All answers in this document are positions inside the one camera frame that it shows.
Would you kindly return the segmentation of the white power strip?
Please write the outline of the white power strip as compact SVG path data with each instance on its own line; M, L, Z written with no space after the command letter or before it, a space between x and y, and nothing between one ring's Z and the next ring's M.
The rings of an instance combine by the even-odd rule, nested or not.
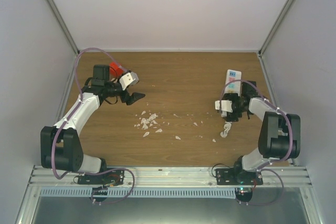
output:
M240 80L242 76L242 72L238 70L228 69L226 73L225 79L225 87L223 88L220 100L225 100L225 94L238 94L241 96L241 83ZM221 117L225 118L227 116L227 112L221 112Z

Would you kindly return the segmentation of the red cube plug adapter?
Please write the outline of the red cube plug adapter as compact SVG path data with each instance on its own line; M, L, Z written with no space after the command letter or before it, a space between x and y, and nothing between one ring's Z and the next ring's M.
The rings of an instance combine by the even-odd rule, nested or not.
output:
M111 62L109 64L110 75L114 78L118 78L127 72L127 69L123 68L121 65L116 62Z

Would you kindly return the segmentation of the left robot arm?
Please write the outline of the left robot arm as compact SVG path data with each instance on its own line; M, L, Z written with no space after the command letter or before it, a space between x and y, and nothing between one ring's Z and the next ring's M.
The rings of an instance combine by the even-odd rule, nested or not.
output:
M114 70L108 65L95 65L93 74L84 86L79 88L79 95L71 107L53 126L46 126L40 132L41 164L50 168L57 179L67 173L90 174L96 184L103 184L108 179L103 158L92 157L83 152L80 133L93 115L108 98L115 98L126 105L132 105L145 97L143 93L129 93L128 88L139 82L139 77L131 70Z

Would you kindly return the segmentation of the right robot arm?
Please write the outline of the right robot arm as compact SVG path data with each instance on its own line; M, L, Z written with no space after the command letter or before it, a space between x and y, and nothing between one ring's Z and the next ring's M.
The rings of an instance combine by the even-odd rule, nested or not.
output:
M244 113L255 115L262 122L257 148L239 157L230 170L237 184L259 180L261 170L266 166L299 156L300 116L286 113L273 105L258 90L255 82L229 79L218 100L217 110L226 121L224 133Z

